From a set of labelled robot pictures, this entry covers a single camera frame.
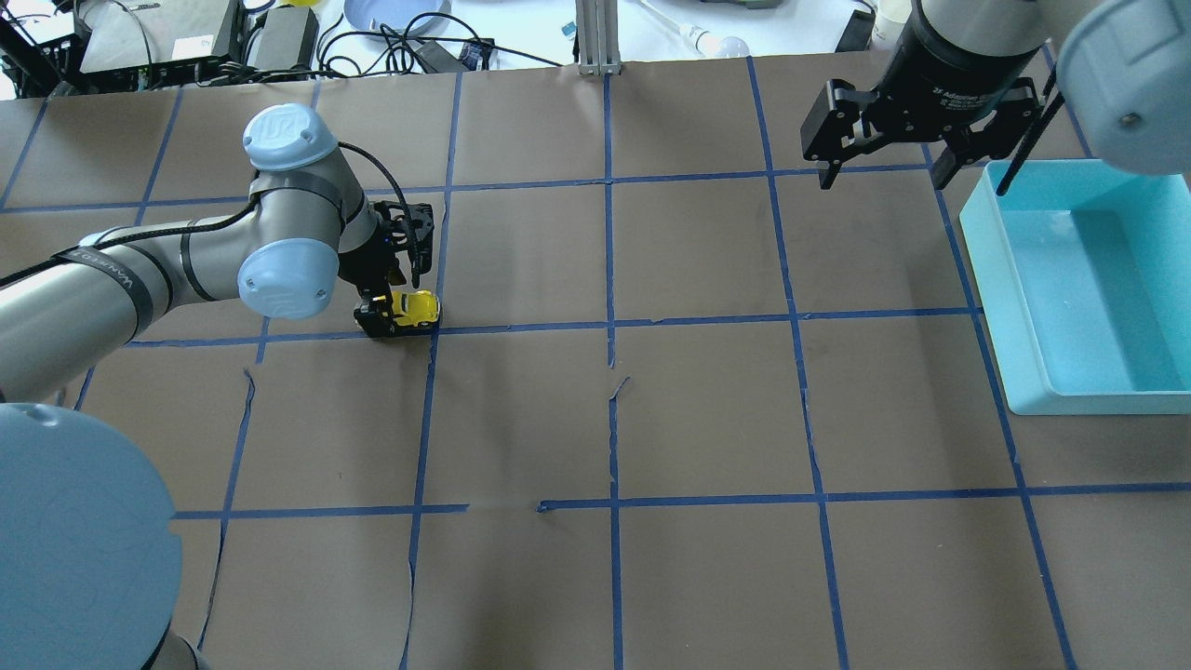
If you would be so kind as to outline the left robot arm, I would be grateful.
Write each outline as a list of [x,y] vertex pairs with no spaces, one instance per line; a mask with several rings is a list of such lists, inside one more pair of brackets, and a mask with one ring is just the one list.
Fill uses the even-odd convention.
[[434,328],[434,209],[372,202],[303,104],[242,134],[255,174],[227,217],[116,226],[4,278],[5,669],[204,669],[173,630],[182,543],[166,480],[130,438],[48,396],[170,311],[239,300],[319,315],[345,281],[373,339]]

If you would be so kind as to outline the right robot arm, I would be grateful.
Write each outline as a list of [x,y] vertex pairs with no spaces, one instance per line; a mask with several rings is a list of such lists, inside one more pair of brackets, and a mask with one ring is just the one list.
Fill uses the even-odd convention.
[[944,145],[944,188],[1008,158],[1010,184],[1061,109],[1093,155],[1140,175],[1187,173],[1186,1],[913,1],[877,84],[824,84],[800,129],[822,188],[860,155]]

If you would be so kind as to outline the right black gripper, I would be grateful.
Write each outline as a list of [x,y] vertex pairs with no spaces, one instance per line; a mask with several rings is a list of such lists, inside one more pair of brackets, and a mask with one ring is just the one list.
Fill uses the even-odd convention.
[[1039,87],[1024,75],[1035,54],[958,46],[912,11],[875,84],[830,79],[807,111],[802,154],[817,161],[821,190],[830,190],[843,161],[893,143],[943,140],[931,164],[935,190],[978,159],[1008,157],[1041,114]]

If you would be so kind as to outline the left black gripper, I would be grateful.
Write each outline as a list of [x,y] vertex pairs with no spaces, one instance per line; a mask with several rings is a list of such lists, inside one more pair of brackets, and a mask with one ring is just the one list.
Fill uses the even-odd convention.
[[[430,203],[367,203],[341,238],[339,278],[369,292],[420,288],[422,276],[434,268],[434,231]],[[372,339],[395,338],[401,328],[393,296],[360,298],[354,319]]]

